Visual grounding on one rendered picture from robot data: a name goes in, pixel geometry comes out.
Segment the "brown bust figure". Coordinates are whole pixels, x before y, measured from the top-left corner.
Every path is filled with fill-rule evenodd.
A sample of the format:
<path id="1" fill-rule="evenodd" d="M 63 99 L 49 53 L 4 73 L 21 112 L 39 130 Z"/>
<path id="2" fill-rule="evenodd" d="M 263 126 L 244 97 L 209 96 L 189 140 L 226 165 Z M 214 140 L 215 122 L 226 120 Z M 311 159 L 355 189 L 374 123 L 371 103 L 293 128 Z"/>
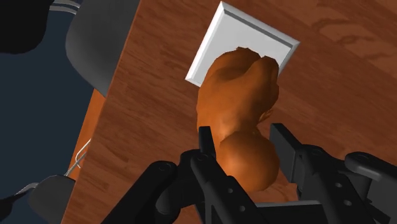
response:
<path id="1" fill-rule="evenodd" d="M 209 126 L 216 160 L 247 192 L 275 182 L 279 159 L 258 124 L 279 96 L 275 59 L 238 47 L 220 55 L 198 91 L 197 126 Z"/>

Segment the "white square plate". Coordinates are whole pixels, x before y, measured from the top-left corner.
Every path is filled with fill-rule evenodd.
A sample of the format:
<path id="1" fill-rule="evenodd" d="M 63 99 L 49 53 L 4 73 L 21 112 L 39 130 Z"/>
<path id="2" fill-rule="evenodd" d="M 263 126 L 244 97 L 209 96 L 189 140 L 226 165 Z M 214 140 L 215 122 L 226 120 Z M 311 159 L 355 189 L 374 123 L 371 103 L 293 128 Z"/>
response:
<path id="1" fill-rule="evenodd" d="M 185 77 L 200 87 L 212 63 L 238 47 L 275 59 L 282 71 L 300 42 L 222 1 Z"/>

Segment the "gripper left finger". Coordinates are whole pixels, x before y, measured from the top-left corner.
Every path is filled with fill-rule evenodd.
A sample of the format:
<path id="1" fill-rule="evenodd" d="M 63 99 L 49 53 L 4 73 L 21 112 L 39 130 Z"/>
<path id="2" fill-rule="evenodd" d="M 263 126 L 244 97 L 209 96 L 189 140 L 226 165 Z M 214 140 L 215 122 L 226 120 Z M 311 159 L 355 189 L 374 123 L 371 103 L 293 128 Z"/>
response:
<path id="1" fill-rule="evenodd" d="M 179 164 L 150 164 L 102 224 L 173 224 L 190 205 L 203 224 L 269 224 L 255 203 L 216 161 L 210 127 L 198 130 L 199 147 Z"/>

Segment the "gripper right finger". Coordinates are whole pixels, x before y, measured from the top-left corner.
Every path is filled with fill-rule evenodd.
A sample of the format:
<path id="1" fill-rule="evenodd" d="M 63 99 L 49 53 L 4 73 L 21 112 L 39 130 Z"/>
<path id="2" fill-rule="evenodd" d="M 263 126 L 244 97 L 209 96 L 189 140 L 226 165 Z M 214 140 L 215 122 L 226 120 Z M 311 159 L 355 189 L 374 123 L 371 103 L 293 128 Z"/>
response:
<path id="1" fill-rule="evenodd" d="M 318 201 L 328 224 L 397 224 L 397 166 L 360 151 L 337 159 L 281 123 L 271 124 L 270 141 L 299 200 Z"/>

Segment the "wooden desk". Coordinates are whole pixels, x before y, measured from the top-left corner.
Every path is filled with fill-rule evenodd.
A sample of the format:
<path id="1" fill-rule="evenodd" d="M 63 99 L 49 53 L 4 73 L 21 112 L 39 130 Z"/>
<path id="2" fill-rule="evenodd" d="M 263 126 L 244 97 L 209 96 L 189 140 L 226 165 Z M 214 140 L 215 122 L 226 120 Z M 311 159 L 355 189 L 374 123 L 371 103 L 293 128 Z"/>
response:
<path id="1" fill-rule="evenodd" d="M 100 224 L 150 163 L 197 147 L 185 76 L 220 1 L 300 43 L 264 135 L 397 165 L 397 0 L 141 0 L 62 224 Z"/>

